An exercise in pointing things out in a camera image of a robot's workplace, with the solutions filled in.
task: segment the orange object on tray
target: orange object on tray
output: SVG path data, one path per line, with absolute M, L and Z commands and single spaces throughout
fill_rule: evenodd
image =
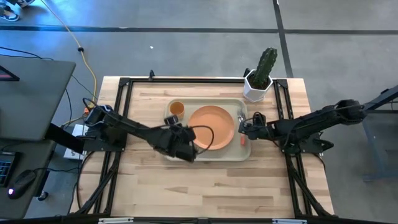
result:
M 203 106 L 193 112 L 189 126 L 205 125 L 214 131 L 214 141 L 209 150 L 225 147 L 234 137 L 234 120 L 232 116 L 219 106 Z M 206 149 L 211 142 L 211 131 L 208 128 L 194 128 L 197 146 Z

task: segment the beige tray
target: beige tray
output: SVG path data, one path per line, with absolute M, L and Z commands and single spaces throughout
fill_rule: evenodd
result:
M 242 109 L 243 113 L 248 115 L 246 104 L 236 98 L 176 98 L 170 101 L 165 108 L 165 117 L 171 115 L 169 107 L 175 101 L 182 102 L 185 105 L 185 114 L 181 123 L 186 126 L 191 115 L 202 106 L 215 105 L 219 106 L 230 113 L 235 123 L 235 134 L 231 142 L 222 149 L 209 150 L 197 156 L 196 161 L 221 161 L 221 162 L 239 162 L 244 161 L 250 156 L 251 144 L 246 138 L 245 145 L 241 145 L 241 134 L 238 133 L 238 109 Z M 166 156 L 170 161 L 181 161 L 180 159 Z

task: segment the yellow cable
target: yellow cable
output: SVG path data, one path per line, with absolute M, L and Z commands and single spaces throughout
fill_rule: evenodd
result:
M 84 116 L 81 116 L 81 117 L 79 117 L 79 118 L 72 119 L 72 120 L 70 120 L 70 122 L 67 121 L 67 122 L 63 123 L 62 125 L 72 124 L 73 122 L 78 121 L 78 120 L 80 120 L 80 119 L 82 119 L 82 118 L 84 118 Z
M 72 31 L 70 31 L 70 29 L 68 28 L 68 26 L 67 26 L 65 23 L 63 23 L 63 21 L 61 20 L 61 18 L 59 18 L 59 17 L 57 16 L 57 14 L 50 8 L 50 6 L 48 6 L 43 0 L 41 0 L 41 1 L 42 1 L 42 3 L 45 5 L 45 7 L 47 7 L 47 9 L 49 9 L 50 12 L 62 23 L 62 25 L 66 28 L 66 30 L 69 32 L 69 34 L 73 37 L 73 39 L 75 40 L 75 42 L 76 42 L 76 44 L 78 45 L 78 47 L 81 47 L 81 45 L 80 45 L 79 41 L 77 40 L 76 36 L 73 34 Z M 83 58 L 83 61 L 84 61 L 85 65 L 86 65 L 86 68 L 90 71 L 91 75 L 93 76 L 93 79 L 94 79 L 94 96 L 95 96 L 95 95 L 96 95 L 96 92 L 97 92 L 97 77 L 95 76 L 93 70 L 92 70 L 92 69 L 90 68 L 90 66 L 88 65 L 83 51 L 80 51 L 80 53 L 81 53 L 81 57 Z

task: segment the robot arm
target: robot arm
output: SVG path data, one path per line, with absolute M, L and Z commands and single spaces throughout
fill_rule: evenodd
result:
M 336 105 L 326 106 L 322 110 L 296 119 L 281 119 L 268 123 L 263 114 L 256 112 L 252 124 L 242 122 L 239 125 L 239 132 L 246 134 L 250 140 L 280 141 L 283 149 L 299 145 L 311 135 L 334 125 L 358 124 L 365 117 L 363 105 L 360 105 L 358 101 L 342 100 Z
M 163 155 L 188 162 L 193 162 L 197 156 L 196 149 L 190 145 L 196 138 L 195 133 L 192 128 L 182 127 L 180 124 L 150 128 L 117 114 L 109 105 L 101 105 L 90 111 L 86 125 L 103 133 L 102 139 L 106 138 L 107 141 L 112 142 L 109 136 L 114 136 L 115 133 L 127 132 L 146 140 L 154 150 Z

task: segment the laptop keyboard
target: laptop keyboard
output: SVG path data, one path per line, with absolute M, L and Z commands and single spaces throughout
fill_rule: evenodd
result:
M 15 161 L 15 152 L 0 152 L 0 187 L 7 187 Z

